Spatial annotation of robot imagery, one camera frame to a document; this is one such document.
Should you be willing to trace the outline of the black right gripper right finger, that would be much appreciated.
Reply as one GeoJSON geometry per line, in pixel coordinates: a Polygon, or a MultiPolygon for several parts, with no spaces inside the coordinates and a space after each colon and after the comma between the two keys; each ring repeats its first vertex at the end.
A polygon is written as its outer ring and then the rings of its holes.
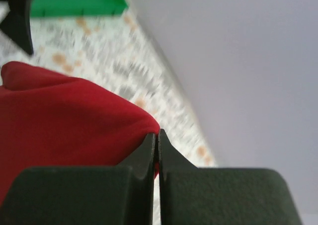
{"type": "Polygon", "coordinates": [[[286,181],[266,168],[199,168],[158,135],[164,225],[299,225],[286,181]]]}

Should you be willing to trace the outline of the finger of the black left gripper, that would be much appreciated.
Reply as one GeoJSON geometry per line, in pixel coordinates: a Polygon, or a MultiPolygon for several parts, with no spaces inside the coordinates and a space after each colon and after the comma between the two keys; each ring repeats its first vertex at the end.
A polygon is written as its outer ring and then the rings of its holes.
{"type": "Polygon", "coordinates": [[[34,54],[30,30],[32,0],[1,0],[8,3],[9,12],[0,22],[0,30],[26,54],[34,54]]]}

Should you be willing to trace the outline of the green plastic tray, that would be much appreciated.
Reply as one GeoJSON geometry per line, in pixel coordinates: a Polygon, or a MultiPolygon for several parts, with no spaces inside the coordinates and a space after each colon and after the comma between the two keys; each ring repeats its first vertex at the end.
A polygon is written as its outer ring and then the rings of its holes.
{"type": "Polygon", "coordinates": [[[128,5],[125,0],[33,0],[30,16],[100,16],[121,15],[128,5]]]}

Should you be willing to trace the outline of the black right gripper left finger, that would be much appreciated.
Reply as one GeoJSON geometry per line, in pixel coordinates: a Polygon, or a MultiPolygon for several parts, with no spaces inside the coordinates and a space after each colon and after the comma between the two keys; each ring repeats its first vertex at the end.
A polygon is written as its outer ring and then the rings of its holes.
{"type": "Polygon", "coordinates": [[[155,134],[116,166],[33,167],[14,180],[3,225],[150,225],[155,134]]]}

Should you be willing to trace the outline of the red t shirt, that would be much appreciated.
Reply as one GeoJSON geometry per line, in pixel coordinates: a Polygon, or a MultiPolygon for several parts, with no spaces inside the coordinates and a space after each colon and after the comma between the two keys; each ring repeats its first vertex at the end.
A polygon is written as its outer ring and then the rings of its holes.
{"type": "Polygon", "coordinates": [[[32,166],[117,165],[158,122],[88,80],[22,62],[1,69],[0,197],[32,166]]]}

